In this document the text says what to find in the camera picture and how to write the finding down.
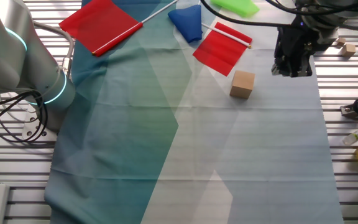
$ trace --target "red flag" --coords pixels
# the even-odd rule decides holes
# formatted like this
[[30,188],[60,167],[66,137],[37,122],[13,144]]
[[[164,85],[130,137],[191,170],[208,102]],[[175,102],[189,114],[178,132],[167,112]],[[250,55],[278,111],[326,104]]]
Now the red flag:
[[[252,42],[252,38],[220,22],[216,23],[215,28],[247,43]],[[212,30],[193,56],[213,70],[228,76],[246,48],[244,44]]]
[[111,0],[92,0],[59,26],[99,57],[139,30],[143,23],[137,22]]

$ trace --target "tablecloth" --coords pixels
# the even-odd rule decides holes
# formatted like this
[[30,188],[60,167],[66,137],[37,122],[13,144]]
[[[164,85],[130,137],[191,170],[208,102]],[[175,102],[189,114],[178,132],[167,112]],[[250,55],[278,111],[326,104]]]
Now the tablecloth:
[[[114,0],[138,21],[168,2]],[[293,18],[256,4],[250,20]],[[206,24],[254,39],[225,77],[191,56],[200,42],[187,44],[168,12],[101,58],[76,43],[76,98],[45,191],[51,223],[343,223],[316,75],[272,76],[275,28],[203,8]],[[256,74],[248,100],[229,96],[235,70]]]

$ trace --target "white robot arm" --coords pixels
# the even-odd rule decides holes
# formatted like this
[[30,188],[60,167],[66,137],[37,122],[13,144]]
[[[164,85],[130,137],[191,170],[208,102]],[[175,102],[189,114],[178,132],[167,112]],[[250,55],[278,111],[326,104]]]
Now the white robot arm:
[[22,0],[0,0],[0,93],[28,89],[42,95],[49,114],[47,127],[57,132],[75,87],[41,43]]

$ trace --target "green object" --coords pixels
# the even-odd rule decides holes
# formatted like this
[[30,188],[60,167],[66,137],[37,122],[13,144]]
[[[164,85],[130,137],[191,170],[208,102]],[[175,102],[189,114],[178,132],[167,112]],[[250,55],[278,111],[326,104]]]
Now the green object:
[[258,6],[252,0],[211,0],[211,2],[242,17],[252,16],[259,12]]

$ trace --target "wooden block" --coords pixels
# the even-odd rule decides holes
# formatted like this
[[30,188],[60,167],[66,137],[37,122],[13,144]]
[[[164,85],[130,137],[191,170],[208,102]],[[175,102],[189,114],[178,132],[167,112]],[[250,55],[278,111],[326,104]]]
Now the wooden block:
[[345,44],[341,50],[343,57],[351,57],[356,53],[356,46],[354,44]]
[[236,71],[233,77],[230,95],[248,99],[254,89],[255,74]]
[[338,38],[338,40],[336,40],[336,45],[343,47],[346,44],[346,39],[343,37]]

